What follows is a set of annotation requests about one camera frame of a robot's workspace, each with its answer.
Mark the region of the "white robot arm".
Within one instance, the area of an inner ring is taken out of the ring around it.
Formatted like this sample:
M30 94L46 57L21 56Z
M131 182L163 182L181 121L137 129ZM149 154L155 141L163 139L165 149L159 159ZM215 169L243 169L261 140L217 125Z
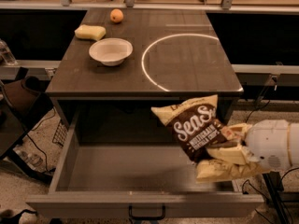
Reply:
M245 144L235 140L208 147L214 159L245 165L258 163L267 171L288 170L299 165L299 124L285 119L267 119L251 126Z

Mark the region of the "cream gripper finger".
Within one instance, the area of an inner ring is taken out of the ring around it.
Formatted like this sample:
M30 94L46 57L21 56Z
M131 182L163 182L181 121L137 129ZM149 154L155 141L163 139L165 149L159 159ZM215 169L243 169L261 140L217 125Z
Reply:
M228 126L224 134L228 140L233 140L233 139L244 140L251 127L252 127L251 124L238 123L235 125Z
M246 147L208 147L207 153L214 159L227 161L233 164L246 165L250 162L259 162L259 159Z

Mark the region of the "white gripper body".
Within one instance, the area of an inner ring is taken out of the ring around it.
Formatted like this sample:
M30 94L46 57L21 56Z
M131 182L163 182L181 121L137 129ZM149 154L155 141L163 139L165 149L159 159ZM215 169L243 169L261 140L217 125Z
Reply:
M246 145L266 170L280 171L291 167L288 154L289 122L284 119L263 120L246 135Z

